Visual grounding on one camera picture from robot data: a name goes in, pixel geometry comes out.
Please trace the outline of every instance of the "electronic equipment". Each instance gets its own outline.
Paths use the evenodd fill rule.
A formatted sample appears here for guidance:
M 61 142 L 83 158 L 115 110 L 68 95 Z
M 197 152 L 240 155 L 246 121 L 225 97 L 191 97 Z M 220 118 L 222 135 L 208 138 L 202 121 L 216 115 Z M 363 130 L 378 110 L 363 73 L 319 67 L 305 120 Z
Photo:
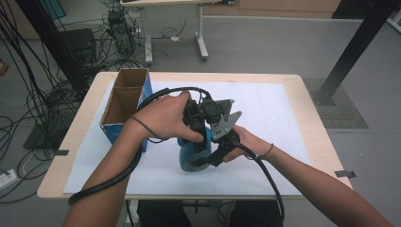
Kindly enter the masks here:
M 96 41 L 90 28 L 61 31 L 59 34 L 76 62 L 84 64 L 96 60 Z
M 124 17 L 124 10 L 109 10 L 108 21 L 109 33 L 114 39 L 118 53 L 123 55 L 133 53 L 133 37 Z

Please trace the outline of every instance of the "wrist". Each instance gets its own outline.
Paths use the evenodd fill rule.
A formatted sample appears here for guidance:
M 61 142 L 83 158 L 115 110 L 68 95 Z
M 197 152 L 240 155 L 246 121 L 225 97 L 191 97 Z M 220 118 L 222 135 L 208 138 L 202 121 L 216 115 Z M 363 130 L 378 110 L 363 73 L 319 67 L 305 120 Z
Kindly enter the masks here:
M 268 145 L 268 150 L 266 150 L 263 154 L 259 156 L 260 159 L 270 162 L 274 153 L 277 152 L 279 148 L 276 147 L 273 143 Z
M 123 131 L 125 131 L 130 137 L 134 137 L 135 139 L 139 139 L 141 141 L 151 137 L 151 132 L 132 118 L 129 118 L 126 121 L 122 132 Z

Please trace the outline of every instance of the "white paper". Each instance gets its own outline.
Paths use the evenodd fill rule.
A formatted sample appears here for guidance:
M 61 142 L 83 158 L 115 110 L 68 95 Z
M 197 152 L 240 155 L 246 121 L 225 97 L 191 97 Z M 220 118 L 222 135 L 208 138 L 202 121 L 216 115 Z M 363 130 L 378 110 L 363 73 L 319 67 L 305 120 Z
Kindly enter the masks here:
M 233 99 L 232 113 L 241 111 L 237 125 L 274 143 L 292 157 L 310 165 L 302 136 L 282 84 L 239 82 L 152 82 L 153 92 L 165 87 L 196 86 L 208 91 L 214 100 Z M 110 91 L 110 84 L 91 126 L 78 149 L 73 169 L 63 190 L 80 191 L 111 144 L 99 127 Z M 197 92 L 191 92 L 198 100 Z M 218 145 L 212 144 L 212 151 Z M 177 139 L 161 144 L 148 143 L 138 167 L 132 172 L 127 194 L 136 196 L 264 196 L 274 195 L 271 185 L 254 161 L 239 157 L 200 172 L 184 172 L 179 163 Z M 301 193 L 272 166 L 265 163 L 283 196 Z

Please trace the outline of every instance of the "right hand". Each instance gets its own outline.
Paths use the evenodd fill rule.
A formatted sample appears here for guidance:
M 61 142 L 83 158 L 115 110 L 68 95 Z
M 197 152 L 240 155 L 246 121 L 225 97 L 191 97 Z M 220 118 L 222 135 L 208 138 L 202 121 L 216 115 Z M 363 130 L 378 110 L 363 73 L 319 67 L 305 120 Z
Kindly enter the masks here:
M 270 143 L 250 133 L 243 127 L 235 125 L 233 126 L 233 130 L 238 134 L 241 144 L 245 145 L 245 147 L 249 148 L 256 155 L 265 154 L 271 147 Z M 244 150 L 235 148 L 224 157 L 223 161 L 224 163 L 228 163 L 233 161 L 236 157 L 244 154 L 246 154 Z

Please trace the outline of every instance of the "desk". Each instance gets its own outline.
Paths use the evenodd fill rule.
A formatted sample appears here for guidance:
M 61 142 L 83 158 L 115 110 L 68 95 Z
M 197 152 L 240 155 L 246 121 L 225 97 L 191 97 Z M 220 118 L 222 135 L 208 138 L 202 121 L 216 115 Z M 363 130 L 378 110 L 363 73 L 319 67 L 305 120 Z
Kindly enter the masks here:
M 196 32 L 196 37 L 198 41 L 198 45 L 200 47 L 200 55 L 206 61 L 209 58 L 209 54 L 207 53 L 206 45 L 204 44 L 203 36 L 202 36 L 202 15 L 203 15 L 203 6 L 204 3 L 216 3 L 220 0 L 139 0 L 133 2 L 123 3 L 121 2 L 121 6 L 125 8 L 137 8 L 141 15 L 142 22 L 142 30 L 143 36 L 145 40 L 145 61 L 148 65 L 152 64 L 153 56 L 151 49 L 151 38 L 148 34 L 148 25 L 147 25 L 147 15 L 145 12 L 145 7 L 148 6 L 161 6 L 161 5 L 177 5 L 177 4 L 197 4 L 198 5 L 198 31 Z
M 66 156 L 56 156 L 39 187 L 41 198 L 63 199 L 69 195 L 62 190 L 68 179 L 79 145 L 89 129 L 96 109 L 102 100 L 107 86 L 115 80 L 117 73 L 99 73 L 88 94 L 82 102 L 60 149 L 69 150 Z M 335 171 L 343 170 L 321 119 L 310 99 L 302 79 L 296 75 L 269 74 L 216 74 L 216 73 L 150 73 L 152 81 L 237 81 L 257 83 L 281 83 L 284 85 L 294 112 L 300 133 L 303 137 L 309 159 L 314 167 L 335 177 Z M 340 181 L 352 187 L 347 178 Z

